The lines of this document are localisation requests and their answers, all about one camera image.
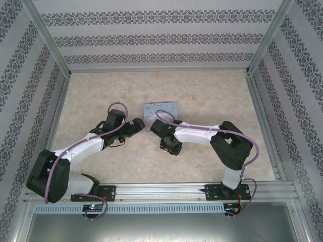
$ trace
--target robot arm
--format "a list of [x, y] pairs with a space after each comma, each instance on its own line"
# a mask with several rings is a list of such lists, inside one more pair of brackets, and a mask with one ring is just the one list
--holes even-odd
[[[106, 147], [113, 144], [115, 140], [124, 143], [126, 138], [133, 136], [145, 127], [143, 120], [135, 118], [133, 119], [133, 124], [126, 122], [119, 130], [109, 135], [90, 139], [91, 137], [101, 135], [119, 127], [124, 118], [125, 115], [123, 112], [112, 109], [108, 113], [106, 121], [101, 121], [96, 128], [91, 130], [82, 139], [87, 139], [86, 142], [74, 147], [62, 156], [58, 161], [51, 178], [48, 201], [55, 203], [64, 195], [78, 193], [97, 196], [99, 181], [87, 174], [72, 177], [70, 176], [70, 169], [88, 156], [104, 150]], [[40, 152], [31, 174], [29, 175], [27, 188], [44, 197], [49, 171], [54, 161], [69, 147], [54, 152], [50, 152], [49, 150]]]
[[[159, 119], [152, 124], [150, 130], [161, 138], [160, 148], [172, 155], [178, 155], [182, 149], [182, 143], [185, 142], [213, 147], [221, 162], [226, 166], [222, 184], [230, 190], [236, 189], [241, 182], [240, 175], [243, 164], [253, 145], [240, 136], [211, 131], [211, 129], [230, 130], [241, 134], [242, 132], [228, 121], [212, 127], [190, 125], [179, 120], [175, 120], [173, 123], [189, 128], [165, 124]], [[195, 129], [194, 127], [201, 127], [205, 130]]]

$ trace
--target marble floor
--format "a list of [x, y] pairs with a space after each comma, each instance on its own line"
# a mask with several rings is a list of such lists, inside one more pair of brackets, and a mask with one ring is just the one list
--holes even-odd
[[[179, 120], [190, 124], [213, 126], [231, 121], [260, 147], [259, 158], [247, 167], [244, 177], [275, 180], [242, 71], [72, 74], [52, 150], [82, 139], [106, 119], [108, 106], [117, 101], [128, 107], [129, 120], [143, 118], [145, 103], [174, 101]], [[159, 137], [143, 130], [124, 146], [88, 157], [72, 174], [87, 173], [101, 183], [222, 180], [225, 167], [211, 147], [184, 143], [180, 155], [173, 156], [163, 152], [159, 142]]]

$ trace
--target ventilation slot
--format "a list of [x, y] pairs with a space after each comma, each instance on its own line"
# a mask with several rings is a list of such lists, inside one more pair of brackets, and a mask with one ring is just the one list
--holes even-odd
[[[37, 205], [35, 214], [80, 214], [81, 204]], [[223, 213], [223, 203], [206, 204], [109, 204], [109, 214]]]

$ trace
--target metal corner post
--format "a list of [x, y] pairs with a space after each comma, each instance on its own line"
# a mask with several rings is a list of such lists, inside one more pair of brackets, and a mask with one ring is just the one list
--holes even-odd
[[53, 55], [55, 61], [59, 65], [61, 71], [64, 73], [64, 76], [68, 76], [70, 74], [70, 70], [67, 66], [66, 61], [64, 60], [63, 55], [61, 54], [58, 46], [56, 45], [54, 38], [50, 34], [44, 20], [42, 19], [40, 13], [37, 10], [37, 7], [34, 4], [33, 0], [21, 0], [21, 3], [25, 10], [27, 11], [29, 17], [32, 22], [36, 26], [38, 32], [40, 33], [42, 39], [47, 45], [49, 51]]
[[291, 7], [294, 0], [283, 0], [280, 7], [278, 8], [274, 19], [272, 20], [266, 34], [264, 35], [263, 39], [260, 42], [258, 49], [256, 50], [253, 58], [250, 62], [248, 67], [249, 74], [252, 74], [254, 70], [257, 68], [258, 63], [260, 62], [263, 54], [265, 53], [268, 45], [272, 41], [275, 33], [279, 29], [280, 24], [282, 23], [284, 17], [286, 16], [289, 8]]

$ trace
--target striped wall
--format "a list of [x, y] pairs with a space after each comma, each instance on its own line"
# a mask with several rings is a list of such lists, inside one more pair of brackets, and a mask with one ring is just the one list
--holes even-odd
[[295, 1], [253, 73], [314, 241], [323, 241], [322, 6], [322, 0]]
[[282, 0], [34, 1], [69, 68], [248, 67]]
[[0, 241], [6, 241], [66, 78], [21, 3], [4, 0], [0, 8]]

